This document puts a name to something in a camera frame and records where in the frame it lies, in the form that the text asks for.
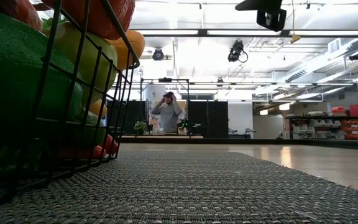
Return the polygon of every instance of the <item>cap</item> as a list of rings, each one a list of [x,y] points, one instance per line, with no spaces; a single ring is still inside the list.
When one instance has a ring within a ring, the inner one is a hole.
[[[163,95],[163,97],[172,97],[172,96],[173,96],[173,93],[170,91]]]

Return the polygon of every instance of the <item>shelving unit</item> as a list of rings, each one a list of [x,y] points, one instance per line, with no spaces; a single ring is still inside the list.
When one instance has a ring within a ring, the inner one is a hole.
[[[288,116],[290,139],[358,139],[358,117]]]

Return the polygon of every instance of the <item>black camera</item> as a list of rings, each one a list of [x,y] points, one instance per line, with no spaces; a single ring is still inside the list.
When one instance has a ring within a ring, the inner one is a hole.
[[[257,10],[258,25],[275,32],[284,29],[287,11],[281,9],[282,0],[245,0],[236,6],[237,11]]]

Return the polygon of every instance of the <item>white wall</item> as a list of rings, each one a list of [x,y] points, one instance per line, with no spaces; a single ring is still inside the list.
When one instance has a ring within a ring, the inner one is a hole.
[[[276,139],[283,132],[282,116],[254,116],[254,139]]]
[[[245,128],[253,129],[252,103],[229,102],[227,112],[229,117],[229,128],[237,130],[238,134],[244,134]]]

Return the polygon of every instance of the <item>potted plant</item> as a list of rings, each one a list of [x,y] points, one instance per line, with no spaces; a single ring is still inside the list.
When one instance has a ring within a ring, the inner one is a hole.
[[[136,135],[143,135],[143,132],[147,129],[147,124],[144,121],[137,121],[134,129],[136,131]]]

